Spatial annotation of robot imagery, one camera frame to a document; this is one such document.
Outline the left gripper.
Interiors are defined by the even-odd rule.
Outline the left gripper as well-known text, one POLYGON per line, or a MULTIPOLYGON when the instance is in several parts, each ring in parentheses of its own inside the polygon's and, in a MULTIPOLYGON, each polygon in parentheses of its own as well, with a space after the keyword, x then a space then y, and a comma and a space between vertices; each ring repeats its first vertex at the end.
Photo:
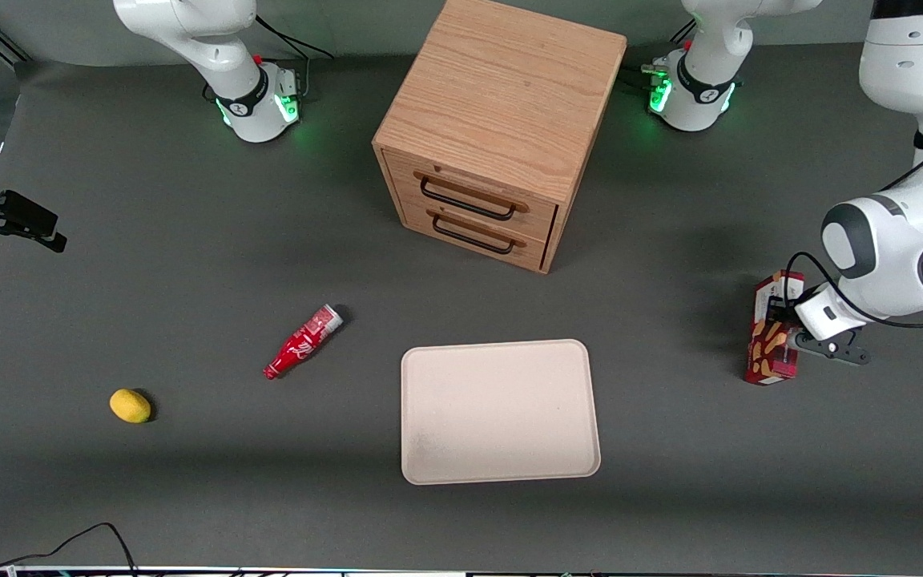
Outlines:
POLYGON ((868 319, 846 304, 832 286, 816 286, 816 292, 805 299, 785 299, 784 311, 768 311, 767 321, 783 329, 799 328, 801 321, 805 331, 818 341, 868 324, 868 319))

